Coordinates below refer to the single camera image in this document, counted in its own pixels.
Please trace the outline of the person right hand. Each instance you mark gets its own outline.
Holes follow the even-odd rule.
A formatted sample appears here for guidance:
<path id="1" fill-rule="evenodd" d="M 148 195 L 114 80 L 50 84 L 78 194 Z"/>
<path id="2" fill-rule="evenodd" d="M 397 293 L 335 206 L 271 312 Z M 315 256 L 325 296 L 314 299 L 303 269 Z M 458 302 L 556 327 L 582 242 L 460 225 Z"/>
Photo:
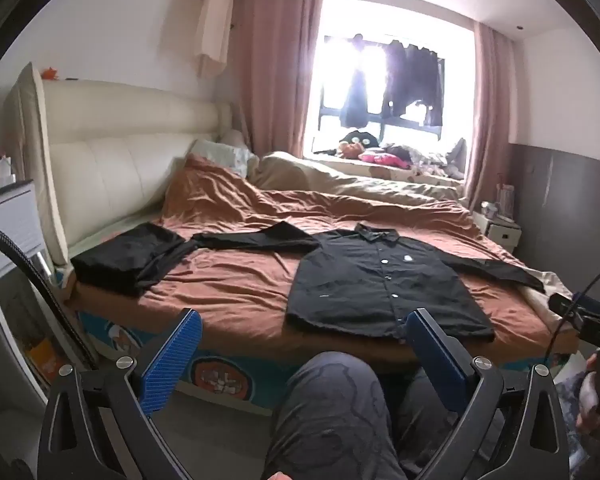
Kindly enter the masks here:
<path id="1" fill-rule="evenodd" d="M 592 354 L 586 361 L 586 371 L 595 373 L 597 367 L 598 353 Z M 600 414 L 595 408 L 580 408 L 580 413 L 577 417 L 577 428 L 584 434 L 590 434 L 600 426 Z"/>

